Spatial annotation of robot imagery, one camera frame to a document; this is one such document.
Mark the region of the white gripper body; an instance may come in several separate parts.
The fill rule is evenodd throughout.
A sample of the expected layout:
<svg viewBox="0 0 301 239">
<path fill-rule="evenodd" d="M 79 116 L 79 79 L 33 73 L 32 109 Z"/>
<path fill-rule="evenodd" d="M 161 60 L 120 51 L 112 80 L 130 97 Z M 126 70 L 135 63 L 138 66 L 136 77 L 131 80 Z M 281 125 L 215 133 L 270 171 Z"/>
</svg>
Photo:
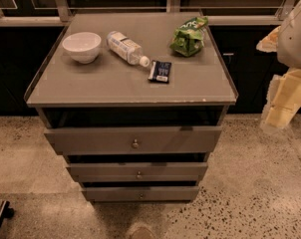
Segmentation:
<svg viewBox="0 0 301 239">
<path fill-rule="evenodd" d="M 301 0 L 280 26 L 277 59 L 288 67 L 301 69 Z"/>
</svg>

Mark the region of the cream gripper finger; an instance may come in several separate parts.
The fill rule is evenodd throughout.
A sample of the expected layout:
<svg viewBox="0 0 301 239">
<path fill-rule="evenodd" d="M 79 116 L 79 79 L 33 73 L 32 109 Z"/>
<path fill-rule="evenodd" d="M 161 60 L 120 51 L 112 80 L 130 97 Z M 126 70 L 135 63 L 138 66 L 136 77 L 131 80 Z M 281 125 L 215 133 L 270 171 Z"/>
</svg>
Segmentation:
<svg viewBox="0 0 301 239">
<path fill-rule="evenodd" d="M 256 45 L 256 49 L 261 52 L 271 53 L 277 51 L 278 33 L 280 27 L 273 29 L 266 37 Z"/>
<path fill-rule="evenodd" d="M 301 108 L 301 69 L 289 68 L 283 75 L 274 75 L 261 115 L 264 129 L 283 129 Z"/>
</svg>

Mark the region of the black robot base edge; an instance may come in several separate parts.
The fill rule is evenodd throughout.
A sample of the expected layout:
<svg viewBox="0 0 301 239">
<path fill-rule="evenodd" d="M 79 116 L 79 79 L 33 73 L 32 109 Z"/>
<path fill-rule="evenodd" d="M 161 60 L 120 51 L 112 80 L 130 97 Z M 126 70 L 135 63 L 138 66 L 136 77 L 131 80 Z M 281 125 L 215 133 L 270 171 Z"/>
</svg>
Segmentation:
<svg viewBox="0 0 301 239">
<path fill-rule="evenodd" d="M 14 216 L 15 210 L 10 206 L 10 202 L 5 200 L 0 204 L 0 229 L 5 219 L 10 219 Z"/>
</svg>

